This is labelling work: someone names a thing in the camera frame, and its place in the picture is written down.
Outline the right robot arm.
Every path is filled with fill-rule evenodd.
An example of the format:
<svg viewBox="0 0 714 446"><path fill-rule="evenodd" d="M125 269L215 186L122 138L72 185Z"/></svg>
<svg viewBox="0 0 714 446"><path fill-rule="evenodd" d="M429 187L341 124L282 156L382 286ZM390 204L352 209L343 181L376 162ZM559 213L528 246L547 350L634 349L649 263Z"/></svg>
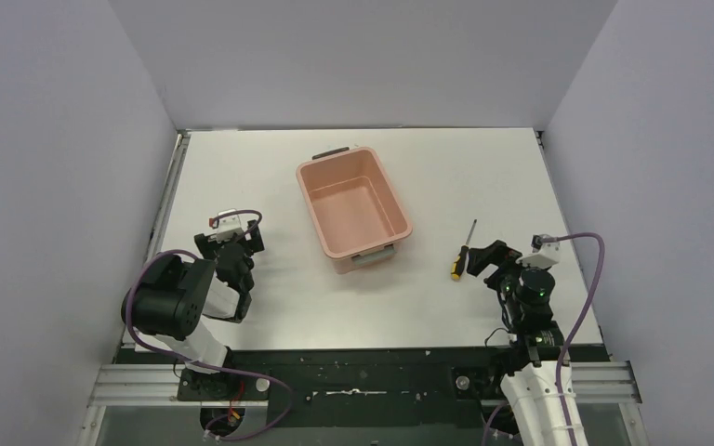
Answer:
<svg viewBox="0 0 714 446"><path fill-rule="evenodd" d="M573 385L568 348L550 304L556 285L550 270L559 263L558 241L536 235L529 254L496 240L484 248L462 251L463 272L477 277L493 266L484 281L496 293L509 336L499 388L526 445L585 445Z"/></svg>

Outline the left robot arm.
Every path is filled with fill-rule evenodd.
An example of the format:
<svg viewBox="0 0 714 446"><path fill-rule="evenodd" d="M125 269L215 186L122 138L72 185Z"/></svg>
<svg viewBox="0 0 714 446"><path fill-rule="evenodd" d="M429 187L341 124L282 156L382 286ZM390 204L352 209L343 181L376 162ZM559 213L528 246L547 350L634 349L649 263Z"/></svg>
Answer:
<svg viewBox="0 0 714 446"><path fill-rule="evenodd" d="M252 304L253 255L265 250L260 217L242 225L235 211L209 220L211 231L193 237L200 255L184 250L158 254L140 274L122 304L122 320L167 346L172 356L202 374L201 386L215 399L234 393L238 374L231 349L203 319L240 323Z"/></svg>

